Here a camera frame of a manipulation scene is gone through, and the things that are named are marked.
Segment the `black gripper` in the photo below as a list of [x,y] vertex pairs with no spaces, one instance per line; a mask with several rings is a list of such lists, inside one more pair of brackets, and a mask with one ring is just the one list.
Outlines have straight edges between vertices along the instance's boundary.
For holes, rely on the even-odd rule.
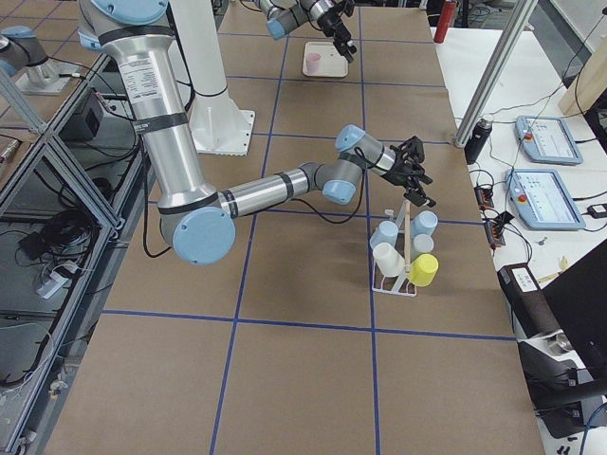
[[[421,190],[422,184],[432,183],[422,166],[425,153],[419,137],[412,136],[398,146],[392,145],[390,150],[395,153],[395,164],[384,174],[385,180],[407,190]],[[430,197],[426,197],[423,204],[423,195],[418,191],[405,191],[403,196],[417,207],[432,208],[436,205],[436,201]]]
[[352,1],[318,1],[317,25],[326,37],[334,40],[336,45],[350,45],[351,33],[341,19],[345,14],[350,17],[354,10]]

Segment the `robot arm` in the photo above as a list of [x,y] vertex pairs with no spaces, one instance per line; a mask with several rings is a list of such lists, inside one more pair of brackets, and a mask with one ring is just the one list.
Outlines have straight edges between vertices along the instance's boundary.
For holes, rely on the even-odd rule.
[[316,25],[325,37],[332,38],[335,46],[353,44],[352,35],[341,19],[350,17],[354,4],[351,1],[293,1],[282,6],[277,1],[254,1],[267,19],[267,30],[275,39],[284,38],[303,24]]
[[419,207],[433,200],[417,137],[386,146],[355,125],[336,140],[329,164],[295,169],[220,191],[209,183],[198,154],[223,139],[243,137],[251,125],[227,92],[212,6],[207,1],[82,1],[84,47],[111,57],[131,104],[161,190],[157,205],[165,242],[183,261],[213,264],[231,250],[237,218],[320,191],[349,203],[372,172],[404,190]]

